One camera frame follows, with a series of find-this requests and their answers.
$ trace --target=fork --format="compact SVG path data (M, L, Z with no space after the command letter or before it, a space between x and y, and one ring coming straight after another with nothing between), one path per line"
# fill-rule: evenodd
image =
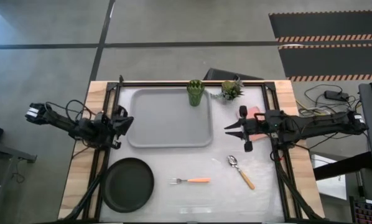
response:
M209 181L211 181L211 178L197 178L197 179L189 179L189 180L182 180L182 179L179 179L179 178L169 179L170 184L181 184L182 182L208 183Z

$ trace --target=spoon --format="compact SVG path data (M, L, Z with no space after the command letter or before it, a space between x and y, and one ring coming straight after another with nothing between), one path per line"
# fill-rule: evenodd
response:
M251 188L251 190L254 190L255 189L255 186L253 183L251 183L251 181L249 181L248 177L243 173L243 171L241 171L241 169L237 166L237 159L234 157L234 156L228 156L228 161L230 163L230 165L232 167L235 167L238 172L241 174L241 176L243 177L244 181L248 184L248 187Z

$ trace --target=orange striped tape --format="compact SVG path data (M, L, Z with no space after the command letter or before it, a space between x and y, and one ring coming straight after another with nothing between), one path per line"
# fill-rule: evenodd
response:
M372 74L292 76L287 79L292 82L372 80Z
M269 16L273 16L273 15L293 15L293 14L347 13L347 12L372 12L372 9L369 9L369 10L352 10L352 11L325 11L325 12L275 12L275 13L269 13Z
M278 37L278 42L307 42L307 41L343 41L343 40L372 40L372 34L349 34L349 35L317 35L317 36L295 36Z
M278 49L314 49L337 47L372 47L372 44L282 45L279 46Z

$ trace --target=black plate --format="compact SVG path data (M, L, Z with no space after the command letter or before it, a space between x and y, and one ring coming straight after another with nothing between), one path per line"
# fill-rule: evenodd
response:
M141 208L149 200L153 188L154 176L150 167L140 159L125 158L107 170L102 195L109 208L127 213Z

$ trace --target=succulent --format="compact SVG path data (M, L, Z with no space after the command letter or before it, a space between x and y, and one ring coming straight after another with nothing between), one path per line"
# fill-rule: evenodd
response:
M240 80L240 78L233 82L224 81L222 83L222 92L216 95L212 95L212 97L234 100L235 98L243 95L243 92L241 91L241 87L243 86L243 82Z

